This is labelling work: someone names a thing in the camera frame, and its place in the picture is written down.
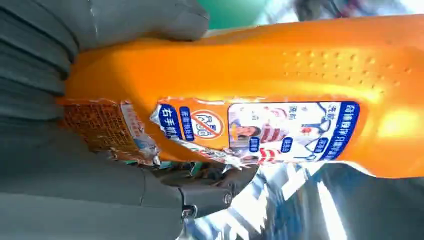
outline metal bolt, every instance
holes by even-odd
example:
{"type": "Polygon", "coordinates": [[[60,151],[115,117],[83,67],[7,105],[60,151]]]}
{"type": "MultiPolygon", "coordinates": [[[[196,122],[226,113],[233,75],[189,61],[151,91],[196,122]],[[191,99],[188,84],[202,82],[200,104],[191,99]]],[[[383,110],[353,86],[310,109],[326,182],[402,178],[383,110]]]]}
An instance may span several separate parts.
{"type": "Polygon", "coordinates": [[[231,193],[225,194],[225,196],[224,196],[224,203],[226,205],[230,205],[232,201],[233,201],[233,195],[231,195],[231,193]]]}

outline green wall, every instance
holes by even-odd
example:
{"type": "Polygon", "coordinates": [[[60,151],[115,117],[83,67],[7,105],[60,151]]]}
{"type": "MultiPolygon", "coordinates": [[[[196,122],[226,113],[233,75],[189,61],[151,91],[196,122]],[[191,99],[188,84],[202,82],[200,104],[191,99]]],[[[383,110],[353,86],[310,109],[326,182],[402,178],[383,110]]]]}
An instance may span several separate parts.
{"type": "Polygon", "coordinates": [[[245,27],[254,24],[268,0],[198,0],[210,13],[209,29],[245,27]]]}

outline warning label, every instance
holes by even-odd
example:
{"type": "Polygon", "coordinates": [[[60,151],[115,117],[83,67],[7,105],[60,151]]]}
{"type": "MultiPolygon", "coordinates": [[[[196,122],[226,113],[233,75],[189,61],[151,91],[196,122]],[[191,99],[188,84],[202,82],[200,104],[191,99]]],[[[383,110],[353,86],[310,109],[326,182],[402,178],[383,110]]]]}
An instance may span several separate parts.
{"type": "Polygon", "coordinates": [[[191,114],[194,134],[201,139],[215,139],[221,136],[224,124],[221,118],[209,110],[198,110],[191,114]]]}

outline orange plastic surface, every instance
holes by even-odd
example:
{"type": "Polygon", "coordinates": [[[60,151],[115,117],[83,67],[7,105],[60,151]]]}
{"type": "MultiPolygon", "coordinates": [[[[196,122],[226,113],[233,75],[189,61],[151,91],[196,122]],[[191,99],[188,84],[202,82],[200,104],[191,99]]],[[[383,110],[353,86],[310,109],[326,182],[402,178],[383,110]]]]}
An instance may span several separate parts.
{"type": "Polygon", "coordinates": [[[424,176],[424,15],[257,27],[198,42],[140,39],[80,56],[69,99],[130,99],[168,159],[206,161],[149,121],[164,97],[354,100],[361,112],[338,160],[378,177],[424,176]]]}

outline embossed dot pattern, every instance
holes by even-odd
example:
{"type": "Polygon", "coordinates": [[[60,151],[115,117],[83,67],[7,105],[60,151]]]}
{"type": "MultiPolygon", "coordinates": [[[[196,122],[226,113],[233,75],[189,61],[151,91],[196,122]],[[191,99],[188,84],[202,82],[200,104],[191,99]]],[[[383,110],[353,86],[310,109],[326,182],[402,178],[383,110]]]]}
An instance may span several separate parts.
{"type": "Polygon", "coordinates": [[[368,88],[384,94],[390,88],[401,86],[401,79],[412,74],[408,66],[395,65],[384,62],[377,56],[344,53],[343,51],[284,51],[287,62],[284,67],[287,72],[284,76],[305,76],[306,78],[320,78],[323,82],[337,80],[346,86],[368,88]],[[392,83],[385,81],[386,75],[396,78],[392,83]]]}

